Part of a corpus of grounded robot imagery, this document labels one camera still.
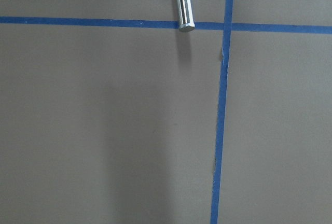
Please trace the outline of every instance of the shiny cylindrical rod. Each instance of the shiny cylindrical rod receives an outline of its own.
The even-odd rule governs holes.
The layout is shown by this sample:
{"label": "shiny cylindrical rod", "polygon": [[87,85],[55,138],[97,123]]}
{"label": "shiny cylindrical rod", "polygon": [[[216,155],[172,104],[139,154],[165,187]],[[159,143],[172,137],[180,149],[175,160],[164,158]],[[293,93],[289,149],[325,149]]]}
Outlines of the shiny cylindrical rod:
{"label": "shiny cylindrical rod", "polygon": [[191,0],[177,0],[178,29],[182,32],[189,32],[195,29],[192,17]]}

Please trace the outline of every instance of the blue vertical line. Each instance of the blue vertical line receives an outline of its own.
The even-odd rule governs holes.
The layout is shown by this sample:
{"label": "blue vertical line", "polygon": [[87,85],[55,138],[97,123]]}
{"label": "blue vertical line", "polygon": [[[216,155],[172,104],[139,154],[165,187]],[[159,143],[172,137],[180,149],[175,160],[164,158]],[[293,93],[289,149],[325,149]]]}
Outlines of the blue vertical line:
{"label": "blue vertical line", "polygon": [[213,175],[212,204],[210,224],[218,223],[220,180],[222,175],[222,155],[224,142],[227,74],[232,29],[233,0],[226,0],[224,16],[223,62],[220,68],[220,88],[215,149],[215,171]]}

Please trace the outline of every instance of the blue horizontal line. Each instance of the blue horizontal line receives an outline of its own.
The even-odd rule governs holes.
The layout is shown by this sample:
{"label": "blue horizontal line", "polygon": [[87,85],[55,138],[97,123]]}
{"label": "blue horizontal line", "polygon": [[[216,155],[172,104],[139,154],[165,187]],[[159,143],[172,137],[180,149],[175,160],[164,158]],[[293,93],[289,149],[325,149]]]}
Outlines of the blue horizontal line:
{"label": "blue horizontal line", "polygon": [[[149,20],[119,20],[119,19],[84,19],[84,18],[40,18],[40,17],[0,17],[0,23],[16,24],[49,24],[49,25],[79,25],[79,26],[106,26],[177,29],[176,21],[149,21]],[[198,30],[222,30],[223,23],[196,22]]]}
{"label": "blue horizontal line", "polygon": [[332,34],[332,26],[233,23],[233,31]]}

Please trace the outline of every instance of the blue tape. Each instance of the blue tape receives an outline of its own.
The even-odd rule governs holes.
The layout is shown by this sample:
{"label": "blue tape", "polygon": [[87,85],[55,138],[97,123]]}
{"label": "blue tape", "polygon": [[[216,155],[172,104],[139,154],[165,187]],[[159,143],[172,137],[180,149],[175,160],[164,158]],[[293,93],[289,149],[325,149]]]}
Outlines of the blue tape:
{"label": "blue tape", "polygon": [[233,0],[226,0],[224,16],[223,62],[220,68],[220,89],[218,99],[218,117],[215,149],[215,171],[213,175],[212,204],[210,224],[218,223],[220,180],[222,175],[222,156],[224,142],[227,73],[232,29]]}
{"label": "blue tape", "polygon": [[332,26],[233,23],[233,31],[332,34]]}
{"label": "blue tape", "polygon": [[[178,22],[175,21],[83,19],[83,18],[0,17],[0,23],[106,26],[106,27],[157,28],[157,29],[178,28]],[[196,24],[196,29],[198,30],[222,30],[224,28],[223,23],[196,22],[195,24]]]}

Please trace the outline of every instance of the metal rod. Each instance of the metal rod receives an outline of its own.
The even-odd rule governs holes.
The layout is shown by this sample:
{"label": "metal rod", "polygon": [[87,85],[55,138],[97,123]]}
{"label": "metal rod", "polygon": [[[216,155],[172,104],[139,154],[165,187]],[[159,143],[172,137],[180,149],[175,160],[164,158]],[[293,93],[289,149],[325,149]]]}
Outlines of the metal rod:
{"label": "metal rod", "polygon": [[189,32],[195,29],[193,22],[192,8],[190,0],[177,0],[178,9],[178,29],[182,32]]}

